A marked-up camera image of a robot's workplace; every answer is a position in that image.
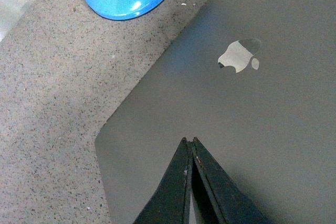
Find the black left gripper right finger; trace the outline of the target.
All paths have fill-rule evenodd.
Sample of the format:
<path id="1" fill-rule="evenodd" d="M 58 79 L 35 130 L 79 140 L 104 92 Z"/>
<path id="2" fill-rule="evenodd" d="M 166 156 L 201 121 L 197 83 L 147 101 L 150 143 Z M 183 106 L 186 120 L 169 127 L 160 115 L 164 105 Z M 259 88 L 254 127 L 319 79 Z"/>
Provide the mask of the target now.
<path id="1" fill-rule="evenodd" d="M 238 189 L 198 138 L 194 137 L 191 149 L 196 170 L 209 199 L 209 205 L 203 205 L 201 213 L 211 209 L 218 223 L 271 223 L 253 201 Z"/>

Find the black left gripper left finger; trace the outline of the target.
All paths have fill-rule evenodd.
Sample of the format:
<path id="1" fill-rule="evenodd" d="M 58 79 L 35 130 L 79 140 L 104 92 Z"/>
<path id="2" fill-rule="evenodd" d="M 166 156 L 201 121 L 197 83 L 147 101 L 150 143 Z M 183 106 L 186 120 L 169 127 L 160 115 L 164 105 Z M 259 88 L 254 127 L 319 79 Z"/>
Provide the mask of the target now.
<path id="1" fill-rule="evenodd" d="M 189 223 L 192 167 L 188 141 L 182 138 L 156 191 L 134 223 Z"/>

